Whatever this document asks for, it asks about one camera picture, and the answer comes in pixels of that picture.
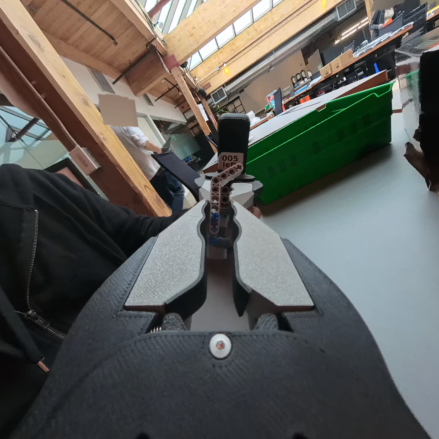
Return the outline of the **cardboard lego set box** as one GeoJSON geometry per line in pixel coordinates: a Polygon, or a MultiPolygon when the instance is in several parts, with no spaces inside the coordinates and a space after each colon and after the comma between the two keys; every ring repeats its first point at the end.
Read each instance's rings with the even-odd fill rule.
{"type": "Polygon", "coordinates": [[[419,69],[419,125],[414,140],[405,144],[404,157],[421,174],[430,191],[439,191],[439,50],[433,47],[420,56],[419,69]]]}

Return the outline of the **wooden post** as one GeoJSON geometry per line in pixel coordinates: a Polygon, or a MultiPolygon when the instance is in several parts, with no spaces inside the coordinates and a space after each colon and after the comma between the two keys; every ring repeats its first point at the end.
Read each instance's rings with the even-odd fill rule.
{"type": "Polygon", "coordinates": [[[87,148],[91,179],[117,205],[155,217],[170,210],[113,130],[106,126],[57,51],[20,1],[0,2],[1,78],[69,151],[87,148]]]}

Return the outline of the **grey lego beam assembly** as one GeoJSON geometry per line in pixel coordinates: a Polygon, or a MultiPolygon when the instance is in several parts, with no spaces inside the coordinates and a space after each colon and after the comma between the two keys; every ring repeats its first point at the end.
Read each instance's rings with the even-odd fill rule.
{"type": "Polygon", "coordinates": [[[209,260],[224,260],[227,258],[230,241],[228,237],[230,185],[243,171],[244,166],[237,163],[211,179],[207,238],[207,258],[209,260]]]}

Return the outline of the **black office chair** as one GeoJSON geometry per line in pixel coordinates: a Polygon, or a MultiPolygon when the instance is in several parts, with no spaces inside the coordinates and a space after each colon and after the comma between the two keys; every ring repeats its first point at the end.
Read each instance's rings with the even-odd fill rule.
{"type": "Polygon", "coordinates": [[[172,151],[165,153],[153,153],[152,158],[175,179],[177,179],[194,196],[196,202],[200,201],[199,186],[195,180],[200,178],[200,174],[189,167],[184,161],[179,159],[172,151]]]}

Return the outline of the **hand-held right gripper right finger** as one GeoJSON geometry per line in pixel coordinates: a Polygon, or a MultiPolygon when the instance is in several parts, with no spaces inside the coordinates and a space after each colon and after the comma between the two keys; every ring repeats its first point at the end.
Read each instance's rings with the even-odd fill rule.
{"type": "Polygon", "coordinates": [[[233,302],[239,316],[308,311],[314,302],[281,237],[233,203],[233,302]]]}

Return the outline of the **grey table with wooden edge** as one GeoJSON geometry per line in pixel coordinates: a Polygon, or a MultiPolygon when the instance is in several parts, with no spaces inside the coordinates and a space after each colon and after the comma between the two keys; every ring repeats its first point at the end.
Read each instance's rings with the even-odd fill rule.
{"type": "Polygon", "coordinates": [[[366,77],[359,81],[356,81],[350,85],[343,86],[335,91],[331,91],[327,94],[318,96],[310,101],[304,102],[297,106],[291,107],[285,112],[273,118],[265,118],[261,120],[261,124],[252,127],[249,134],[249,147],[255,145],[260,140],[267,136],[277,132],[284,126],[291,122],[303,117],[313,110],[320,111],[325,108],[328,102],[336,100],[338,98],[346,97],[358,92],[368,90],[370,88],[385,84],[388,80],[387,71],[376,73],[372,76],[366,77]]]}

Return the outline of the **brown cardboard box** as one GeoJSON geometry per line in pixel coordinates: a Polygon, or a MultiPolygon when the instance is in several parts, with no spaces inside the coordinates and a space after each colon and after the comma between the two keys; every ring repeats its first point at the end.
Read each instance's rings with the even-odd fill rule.
{"type": "Polygon", "coordinates": [[[337,73],[342,68],[346,68],[347,66],[351,65],[353,62],[353,50],[352,48],[349,48],[349,50],[343,52],[337,58],[320,69],[321,79],[325,79],[332,74],[337,73]]]}

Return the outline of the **green plastic bin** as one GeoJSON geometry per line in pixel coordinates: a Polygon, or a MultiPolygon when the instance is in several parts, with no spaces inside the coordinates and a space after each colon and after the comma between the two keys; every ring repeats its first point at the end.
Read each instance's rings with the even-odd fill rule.
{"type": "Polygon", "coordinates": [[[392,141],[388,82],[326,103],[249,146],[246,173],[269,204],[392,141]]]}

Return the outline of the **person's left forearm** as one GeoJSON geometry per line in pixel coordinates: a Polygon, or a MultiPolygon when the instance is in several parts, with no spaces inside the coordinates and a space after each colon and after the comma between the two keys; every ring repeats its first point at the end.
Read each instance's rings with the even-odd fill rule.
{"type": "Polygon", "coordinates": [[[145,215],[127,217],[117,224],[118,227],[113,232],[112,238],[125,256],[130,257],[149,239],[156,238],[187,212],[189,209],[173,213],[169,217],[147,217],[145,215]]]}

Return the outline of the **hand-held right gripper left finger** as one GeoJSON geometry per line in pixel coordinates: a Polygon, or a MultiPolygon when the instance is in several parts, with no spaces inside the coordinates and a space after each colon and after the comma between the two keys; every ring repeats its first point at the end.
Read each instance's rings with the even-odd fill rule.
{"type": "Polygon", "coordinates": [[[207,295],[207,205],[201,200],[151,242],[126,310],[177,313],[187,320],[201,308],[207,295]]]}

